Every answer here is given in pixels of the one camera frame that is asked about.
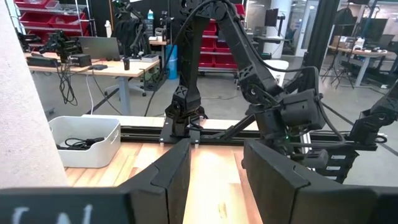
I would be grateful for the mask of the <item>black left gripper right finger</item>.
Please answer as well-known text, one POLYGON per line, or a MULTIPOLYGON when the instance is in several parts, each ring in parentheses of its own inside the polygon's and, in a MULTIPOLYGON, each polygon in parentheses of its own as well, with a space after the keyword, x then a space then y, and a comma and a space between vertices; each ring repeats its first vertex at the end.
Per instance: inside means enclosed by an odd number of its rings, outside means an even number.
POLYGON ((264 224, 376 224, 377 193, 343 185, 252 140, 244 168, 264 224))

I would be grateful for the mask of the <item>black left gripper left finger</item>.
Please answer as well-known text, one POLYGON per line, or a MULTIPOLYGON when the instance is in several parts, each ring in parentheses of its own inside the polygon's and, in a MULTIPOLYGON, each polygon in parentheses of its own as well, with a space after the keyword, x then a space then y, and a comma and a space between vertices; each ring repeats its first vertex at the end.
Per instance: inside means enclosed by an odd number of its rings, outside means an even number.
POLYGON ((123 182, 129 224, 182 224, 191 169, 190 141, 183 139, 123 182))

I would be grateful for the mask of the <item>pale grey plastic bin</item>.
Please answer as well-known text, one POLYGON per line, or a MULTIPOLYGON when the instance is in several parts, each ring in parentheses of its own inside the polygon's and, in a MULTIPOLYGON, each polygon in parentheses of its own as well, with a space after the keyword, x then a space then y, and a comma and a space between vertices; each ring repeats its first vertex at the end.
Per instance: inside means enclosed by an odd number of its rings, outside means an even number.
POLYGON ((114 118, 61 116, 49 121, 65 167, 107 166, 121 145, 121 123, 114 118))

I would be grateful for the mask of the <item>rack of red bins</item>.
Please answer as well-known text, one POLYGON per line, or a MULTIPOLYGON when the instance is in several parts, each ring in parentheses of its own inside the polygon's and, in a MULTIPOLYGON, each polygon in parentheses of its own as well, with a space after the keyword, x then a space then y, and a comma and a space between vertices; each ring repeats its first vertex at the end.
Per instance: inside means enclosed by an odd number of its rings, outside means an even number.
POLYGON ((238 66, 234 61, 230 47, 226 43, 222 30, 215 19, 210 19, 209 24, 202 34, 199 71, 236 71, 238 66))

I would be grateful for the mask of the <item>black monitor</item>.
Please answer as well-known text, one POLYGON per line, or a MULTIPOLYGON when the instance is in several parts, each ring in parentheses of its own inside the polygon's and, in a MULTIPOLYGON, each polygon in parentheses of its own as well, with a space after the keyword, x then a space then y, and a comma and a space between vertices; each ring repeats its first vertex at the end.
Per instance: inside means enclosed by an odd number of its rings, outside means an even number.
POLYGON ((278 8, 267 9, 265 19, 264 19, 264 25, 266 27, 275 27, 277 24, 277 20, 278 20, 278 13, 279 13, 278 8))

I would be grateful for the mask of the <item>round wooden table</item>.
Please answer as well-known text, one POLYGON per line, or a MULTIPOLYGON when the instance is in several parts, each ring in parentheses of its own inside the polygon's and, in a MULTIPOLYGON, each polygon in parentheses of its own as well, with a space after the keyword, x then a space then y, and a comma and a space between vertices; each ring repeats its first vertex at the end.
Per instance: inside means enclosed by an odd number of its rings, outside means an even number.
POLYGON ((366 73, 366 69, 368 68, 370 60, 372 58, 383 57, 383 56, 387 56, 389 54, 389 52, 386 50, 382 50, 380 52, 372 52, 371 50, 351 50, 351 49, 345 49, 345 48, 337 48, 337 47, 334 47, 331 45, 329 45, 328 48, 331 50, 337 51, 339 54, 341 52, 344 52, 344 53, 349 53, 349 54, 354 54, 354 55, 359 55, 359 56, 364 57, 364 62, 360 68, 360 71, 358 73, 354 87, 361 86, 361 82, 364 78, 364 74, 366 73))

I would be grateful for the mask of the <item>blue barrel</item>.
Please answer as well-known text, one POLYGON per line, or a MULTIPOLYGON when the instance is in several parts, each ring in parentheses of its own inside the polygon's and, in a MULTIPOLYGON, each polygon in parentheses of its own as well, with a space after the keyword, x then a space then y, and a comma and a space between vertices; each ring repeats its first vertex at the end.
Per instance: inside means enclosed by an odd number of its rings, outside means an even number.
POLYGON ((166 72, 169 80, 177 79, 177 59, 178 47, 173 45, 166 46, 165 59, 167 61, 166 72))

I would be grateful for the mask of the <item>grey laptop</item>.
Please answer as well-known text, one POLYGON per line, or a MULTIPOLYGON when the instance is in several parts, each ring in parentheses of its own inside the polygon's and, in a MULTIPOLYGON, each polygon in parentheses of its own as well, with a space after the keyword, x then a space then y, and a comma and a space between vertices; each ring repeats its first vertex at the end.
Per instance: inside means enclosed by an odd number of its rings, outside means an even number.
POLYGON ((120 60, 118 41, 115 37, 88 37, 78 38, 82 52, 92 59, 120 60))

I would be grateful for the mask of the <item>black backpack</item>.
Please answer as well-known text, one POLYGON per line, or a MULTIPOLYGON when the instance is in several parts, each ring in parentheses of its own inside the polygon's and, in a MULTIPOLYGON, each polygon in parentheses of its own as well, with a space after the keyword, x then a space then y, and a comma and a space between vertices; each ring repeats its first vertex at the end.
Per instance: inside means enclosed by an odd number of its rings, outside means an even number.
POLYGON ((139 19, 119 21, 111 37, 117 39, 120 54, 125 57, 137 57, 140 52, 143 52, 144 55, 150 54, 151 49, 146 29, 147 26, 139 19))

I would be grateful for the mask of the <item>white fabric cylinder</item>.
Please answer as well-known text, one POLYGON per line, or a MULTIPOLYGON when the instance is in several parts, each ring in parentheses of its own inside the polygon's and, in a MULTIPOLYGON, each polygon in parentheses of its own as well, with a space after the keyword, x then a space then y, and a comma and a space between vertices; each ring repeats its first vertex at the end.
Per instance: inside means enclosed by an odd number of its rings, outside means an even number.
POLYGON ((67 185, 5 0, 0 0, 0 189, 67 185))

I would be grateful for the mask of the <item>flat black device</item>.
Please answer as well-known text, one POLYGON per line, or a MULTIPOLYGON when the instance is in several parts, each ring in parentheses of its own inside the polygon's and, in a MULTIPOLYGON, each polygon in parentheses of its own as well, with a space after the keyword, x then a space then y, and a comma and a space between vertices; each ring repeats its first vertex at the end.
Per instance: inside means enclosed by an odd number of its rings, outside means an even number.
POLYGON ((29 66, 36 67, 59 67, 61 63, 55 58, 42 57, 42 56, 30 56, 26 58, 29 66))

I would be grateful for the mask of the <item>shelf with red bins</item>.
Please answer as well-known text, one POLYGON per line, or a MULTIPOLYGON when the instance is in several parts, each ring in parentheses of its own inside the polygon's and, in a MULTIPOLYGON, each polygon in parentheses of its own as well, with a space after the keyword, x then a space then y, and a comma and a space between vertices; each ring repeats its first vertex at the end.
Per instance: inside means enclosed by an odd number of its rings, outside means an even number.
POLYGON ((72 37, 96 33, 89 0, 13 0, 9 14, 24 52, 45 45, 58 30, 72 37))

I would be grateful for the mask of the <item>black right frame rail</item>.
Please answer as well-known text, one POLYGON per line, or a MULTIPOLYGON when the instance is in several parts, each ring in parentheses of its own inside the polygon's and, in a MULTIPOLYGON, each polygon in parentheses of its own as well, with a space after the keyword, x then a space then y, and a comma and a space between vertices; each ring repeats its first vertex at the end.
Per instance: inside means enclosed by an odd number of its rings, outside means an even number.
MULTIPOLYGON (((365 131, 364 136, 352 129, 350 132, 343 131, 341 134, 344 143, 333 131, 313 131, 301 136, 286 136, 281 139, 264 139, 258 130, 250 131, 246 128, 254 123, 254 116, 250 115, 239 121, 228 129, 205 129, 198 124, 188 127, 187 138, 193 144, 216 145, 216 146, 242 146, 245 140, 257 140, 269 148, 291 147, 298 150, 300 147, 310 146, 312 149, 326 150, 357 150, 375 151, 378 144, 387 142, 387 138, 377 131, 365 131)), ((122 142, 159 142, 175 144, 181 140, 180 136, 172 134, 172 120, 166 118, 162 127, 149 126, 122 126, 122 142)))

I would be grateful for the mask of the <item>black vertical post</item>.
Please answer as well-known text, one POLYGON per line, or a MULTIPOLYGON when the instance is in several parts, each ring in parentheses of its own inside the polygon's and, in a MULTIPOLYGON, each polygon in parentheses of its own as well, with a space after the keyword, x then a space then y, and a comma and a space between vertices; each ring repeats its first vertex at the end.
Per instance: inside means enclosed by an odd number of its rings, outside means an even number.
POLYGON ((303 64, 305 67, 321 69, 328 47, 332 26, 340 0, 319 0, 315 21, 303 64))

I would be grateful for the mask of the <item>black frame bracket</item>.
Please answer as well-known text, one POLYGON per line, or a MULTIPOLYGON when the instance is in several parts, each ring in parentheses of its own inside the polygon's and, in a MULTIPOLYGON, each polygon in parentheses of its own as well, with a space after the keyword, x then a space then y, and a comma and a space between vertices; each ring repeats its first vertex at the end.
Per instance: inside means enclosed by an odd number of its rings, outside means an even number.
POLYGON ((379 130, 398 121, 398 88, 388 91, 371 109, 362 111, 350 131, 349 138, 361 145, 376 143, 379 130))

